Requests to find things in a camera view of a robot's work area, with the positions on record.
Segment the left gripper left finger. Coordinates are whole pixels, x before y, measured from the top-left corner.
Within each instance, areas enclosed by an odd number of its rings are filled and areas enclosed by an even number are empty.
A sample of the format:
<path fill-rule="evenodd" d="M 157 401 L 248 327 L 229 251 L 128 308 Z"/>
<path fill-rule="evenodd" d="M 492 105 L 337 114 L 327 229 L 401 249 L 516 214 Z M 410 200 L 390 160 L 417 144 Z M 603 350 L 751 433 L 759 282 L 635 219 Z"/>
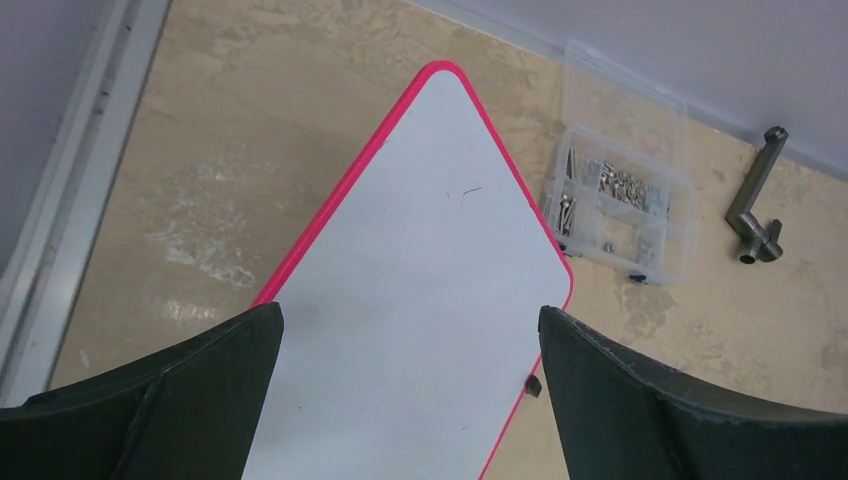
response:
<path fill-rule="evenodd" d="M 1 412 L 5 479 L 238 479 L 284 332 L 253 307 Z"/>

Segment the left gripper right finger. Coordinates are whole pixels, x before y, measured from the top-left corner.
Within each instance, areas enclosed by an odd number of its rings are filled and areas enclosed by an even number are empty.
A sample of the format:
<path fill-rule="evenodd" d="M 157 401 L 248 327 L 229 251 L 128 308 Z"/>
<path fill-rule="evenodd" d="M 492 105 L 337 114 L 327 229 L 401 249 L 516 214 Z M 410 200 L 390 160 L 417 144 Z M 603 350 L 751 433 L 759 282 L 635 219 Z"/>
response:
<path fill-rule="evenodd" d="M 742 394 L 545 306 L 538 334 L 573 479 L 843 479 L 847 418 Z"/>

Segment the whiteboard with red frame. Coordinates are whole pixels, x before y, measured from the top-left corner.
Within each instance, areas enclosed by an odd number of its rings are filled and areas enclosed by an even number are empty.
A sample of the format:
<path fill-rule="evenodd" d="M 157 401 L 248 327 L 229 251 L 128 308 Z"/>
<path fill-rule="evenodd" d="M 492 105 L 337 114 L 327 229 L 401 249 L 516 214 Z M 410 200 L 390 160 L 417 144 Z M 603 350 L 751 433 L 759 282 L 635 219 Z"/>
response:
<path fill-rule="evenodd" d="M 462 69 L 427 64 L 262 289 L 247 479 L 478 479 L 573 273 Z"/>

